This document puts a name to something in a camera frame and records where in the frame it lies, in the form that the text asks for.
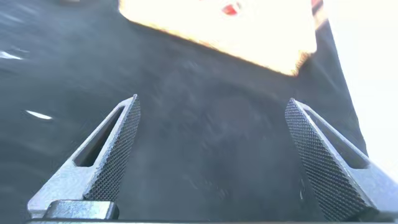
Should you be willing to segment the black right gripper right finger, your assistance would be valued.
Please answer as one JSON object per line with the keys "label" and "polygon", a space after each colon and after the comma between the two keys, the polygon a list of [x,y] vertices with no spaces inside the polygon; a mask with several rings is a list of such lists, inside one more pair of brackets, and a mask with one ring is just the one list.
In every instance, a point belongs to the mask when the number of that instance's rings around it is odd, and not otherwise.
{"label": "black right gripper right finger", "polygon": [[397,182],[311,107],[291,98],[285,120],[326,220],[397,221]]}

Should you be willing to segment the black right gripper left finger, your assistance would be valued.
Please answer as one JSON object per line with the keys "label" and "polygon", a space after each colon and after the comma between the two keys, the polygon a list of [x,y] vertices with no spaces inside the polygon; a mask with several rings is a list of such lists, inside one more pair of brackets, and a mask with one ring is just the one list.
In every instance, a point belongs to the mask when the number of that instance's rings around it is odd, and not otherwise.
{"label": "black right gripper left finger", "polygon": [[141,118],[138,95],[120,102],[27,203],[42,218],[58,200],[114,202]]}

